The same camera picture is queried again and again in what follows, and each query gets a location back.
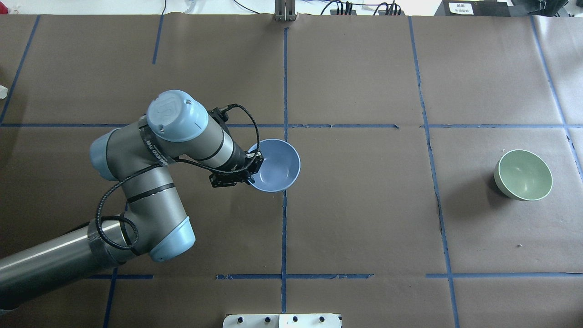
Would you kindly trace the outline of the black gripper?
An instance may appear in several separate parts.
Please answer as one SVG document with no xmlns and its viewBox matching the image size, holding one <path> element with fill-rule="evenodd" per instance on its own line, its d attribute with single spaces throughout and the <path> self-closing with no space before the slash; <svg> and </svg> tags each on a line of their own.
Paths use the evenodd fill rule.
<svg viewBox="0 0 583 328">
<path fill-rule="evenodd" d="M 245 154 L 245 165 L 241 171 L 242 181 L 246 184 L 254 183 L 253 176 L 260 171 L 263 162 L 264 156 L 262 152 L 247 152 Z"/>
</svg>

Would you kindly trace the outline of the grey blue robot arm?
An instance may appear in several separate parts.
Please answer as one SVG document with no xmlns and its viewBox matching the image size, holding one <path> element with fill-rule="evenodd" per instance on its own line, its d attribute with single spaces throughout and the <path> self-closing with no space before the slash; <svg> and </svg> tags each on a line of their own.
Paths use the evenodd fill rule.
<svg viewBox="0 0 583 328">
<path fill-rule="evenodd" d="M 211 172 L 213 187 L 252 184 L 264 156 L 244 151 L 225 125 L 231 104 L 208 111 L 184 91 L 162 92 L 144 116 L 96 139 L 90 161 L 114 181 L 86 227 L 1 260 L 1 313 L 148 254 L 173 259 L 195 243 L 169 166 L 191 164 Z"/>
</svg>

